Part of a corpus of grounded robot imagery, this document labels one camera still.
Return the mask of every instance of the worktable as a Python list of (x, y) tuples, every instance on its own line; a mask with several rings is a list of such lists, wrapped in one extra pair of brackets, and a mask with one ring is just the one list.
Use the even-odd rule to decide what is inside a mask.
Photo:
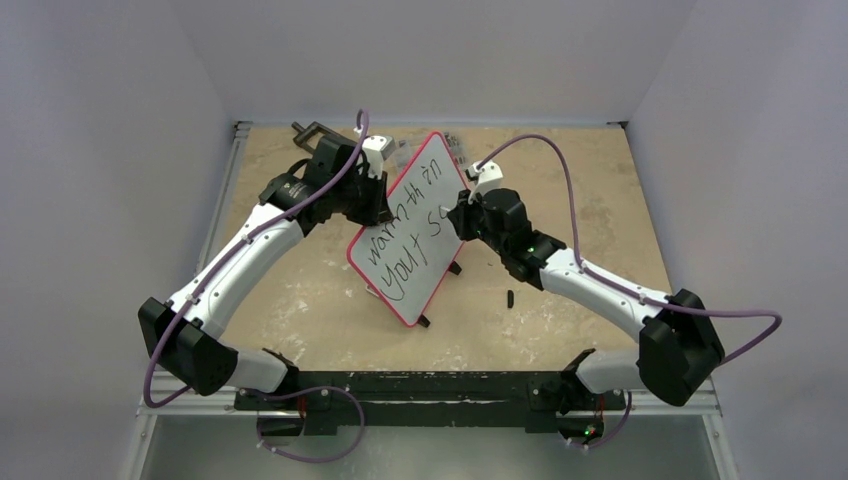
[[(381, 128), (396, 140), (449, 130), (471, 161), (506, 140), (541, 133), (565, 153), (574, 181), (581, 250), (598, 265), (668, 290), (651, 219), (620, 128)], [(351, 130), (339, 129), (355, 138)], [(269, 180), (310, 155), (288, 127), (252, 127), (222, 222), (232, 237)], [(534, 228), (572, 244), (562, 167), (554, 152), (525, 140), (496, 158), (503, 187), (516, 190)], [(390, 172), (390, 183), (397, 171)], [(448, 275), (425, 311), (429, 328), (405, 327), (365, 290), (346, 248), (359, 226), (336, 215), (277, 262), (247, 296), (222, 337), (281, 352), (309, 370), (559, 370), (589, 347), (633, 345), (574, 302), (519, 283), (482, 242), (466, 243), (459, 276)], [(515, 306), (507, 308), (507, 290)]]
[[(372, 128), (396, 139), (445, 128)], [(449, 128), (471, 160), (521, 133), (552, 138), (568, 157), (574, 180), (581, 249), (599, 265), (657, 289), (668, 289), (650, 217), (620, 128)], [(350, 130), (339, 130), (353, 137)], [(289, 128), (242, 122), (227, 179), (200, 264), (240, 228), (267, 182), (309, 155)], [(572, 244), (561, 166), (545, 144), (521, 142), (498, 158), (503, 186), (519, 192), (535, 228)], [(390, 174), (396, 174), (389, 167)], [(430, 328), (407, 328), (346, 262), (359, 227), (336, 217), (294, 247), (247, 296), (223, 339), (282, 352), (310, 370), (560, 370), (588, 347), (634, 343), (609, 322), (573, 302), (513, 280), (482, 242), (466, 243), (426, 315)], [(506, 292), (516, 292), (507, 309)], [(167, 372), (154, 377), (154, 396), (182, 387)], [(287, 461), (257, 450), (257, 415), (296, 412), (233, 408), (236, 390), (188, 393), (152, 410), (141, 405), (128, 461), (129, 478), (691, 478), (736, 480), (712, 382), (682, 408), (633, 392), (628, 425), (608, 446), (584, 456), (559, 434), (518, 428), (369, 426), (361, 446), (324, 465)], [(621, 411), (606, 412), (617, 422)], [(581, 412), (569, 415), (580, 416)], [(288, 449), (309, 456), (347, 447), (356, 434), (299, 438)]]

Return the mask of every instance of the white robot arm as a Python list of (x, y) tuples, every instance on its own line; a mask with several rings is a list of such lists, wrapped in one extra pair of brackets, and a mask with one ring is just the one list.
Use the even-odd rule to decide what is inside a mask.
[[(201, 395), (216, 392), (224, 385), (273, 392), (293, 368), (282, 355), (226, 345), (218, 340), (236, 308), (268, 269), (292, 247), (300, 243), (319, 223), (333, 213), (343, 213), (360, 225), (377, 225), (391, 220), (386, 200), (383, 162), (395, 149), (391, 137), (371, 136), (364, 140), (355, 166), (317, 202), (291, 219), (278, 223), (250, 239), (247, 232), (278, 217), (325, 185), (353, 150), (353, 143), (338, 136), (324, 136), (311, 159), (298, 162), (276, 178), (259, 195), (245, 220), (242, 231), (193, 278), (171, 295), (167, 302), (148, 299), (139, 309), (139, 320), (148, 352), (152, 355), (166, 325), (174, 318), (175, 305), (186, 300), (186, 310), (160, 356), (159, 363)], [(306, 167), (302, 178), (295, 174)], [(198, 283), (214, 265), (239, 242), (241, 249), (227, 258), (196, 297)]]
[[(581, 264), (565, 243), (533, 230), (518, 193), (500, 188), (500, 168), (491, 161), (481, 168), (481, 163), (468, 168), (466, 176), (473, 187), (460, 192), (456, 207), (448, 212), (459, 238), (483, 240), (514, 278), (574, 300), (612, 322), (637, 344), (615, 352), (584, 351), (563, 371), (572, 394), (647, 388), (666, 403), (685, 404), (721, 364), (724, 349), (708, 317), (656, 305), (703, 309), (701, 300), (686, 290), (672, 296), (591, 262), (581, 259)], [(639, 297), (621, 293), (609, 286), (610, 281), (638, 292)]]

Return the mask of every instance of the black clamp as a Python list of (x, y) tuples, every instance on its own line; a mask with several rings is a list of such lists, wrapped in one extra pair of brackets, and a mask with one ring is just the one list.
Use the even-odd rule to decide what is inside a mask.
[(306, 128), (303, 128), (303, 125), (297, 122), (292, 122), (292, 128), (297, 132), (297, 135), (295, 135), (292, 139), (294, 144), (309, 153), (315, 153), (315, 149), (309, 146), (307, 142), (309, 142), (312, 137), (319, 133), (323, 135), (332, 135), (335, 137), (345, 138), (339, 132), (318, 122), (312, 122)]

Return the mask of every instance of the small black object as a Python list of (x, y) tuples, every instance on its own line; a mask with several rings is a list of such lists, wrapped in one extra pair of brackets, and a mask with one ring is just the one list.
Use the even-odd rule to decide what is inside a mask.
[(460, 273), (462, 273), (462, 267), (460, 267), (459, 264), (456, 262), (451, 262), (450, 266), (448, 267), (448, 271), (454, 275), (459, 275)]
[(303, 128), (303, 126), (297, 122), (292, 122), (292, 128), (297, 132), (297, 135), (295, 135), (292, 139), (294, 144), (309, 153), (315, 153), (315, 149), (310, 147), (307, 142), (316, 134), (321, 133), (324, 135), (334, 135), (336, 137), (342, 137), (340, 133), (318, 122), (312, 122), (306, 128)]

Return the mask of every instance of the gray wall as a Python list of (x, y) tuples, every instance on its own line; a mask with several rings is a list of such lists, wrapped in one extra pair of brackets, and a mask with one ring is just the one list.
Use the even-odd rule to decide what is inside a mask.
[(694, 0), (173, 0), (238, 119), (628, 119)]
[[(771, 306), (717, 375), (745, 479), (845, 478), (848, 3), (700, 0), (628, 134), (668, 270)], [(762, 327), (725, 321), (731, 347)]]
[(0, 11), (0, 478), (115, 478), (229, 119), (165, 0)]

